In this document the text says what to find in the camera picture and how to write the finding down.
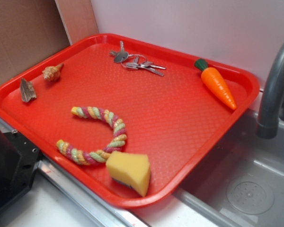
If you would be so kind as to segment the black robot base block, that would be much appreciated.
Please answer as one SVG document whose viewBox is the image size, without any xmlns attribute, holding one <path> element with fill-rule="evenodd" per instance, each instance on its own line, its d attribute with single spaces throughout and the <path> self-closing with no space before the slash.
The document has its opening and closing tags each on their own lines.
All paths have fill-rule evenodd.
<svg viewBox="0 0 284 227">
<path fill-rule="evenodd" d="M 0 213 L 31 190 L 40 156 L 20 132 L 0 130 Z"/>
</svg>

